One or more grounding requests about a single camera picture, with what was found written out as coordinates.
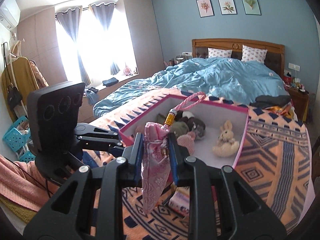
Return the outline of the pink sweater left forearm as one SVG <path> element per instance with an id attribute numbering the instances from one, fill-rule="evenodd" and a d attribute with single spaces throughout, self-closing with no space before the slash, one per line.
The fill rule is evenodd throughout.
<path id="1" fill-rule="evenodd" d="M 39 211 L 58 186 L 47 182 L 34 161 L 12 162 L 1 156 L 1 196 L 29 210 Z"/>

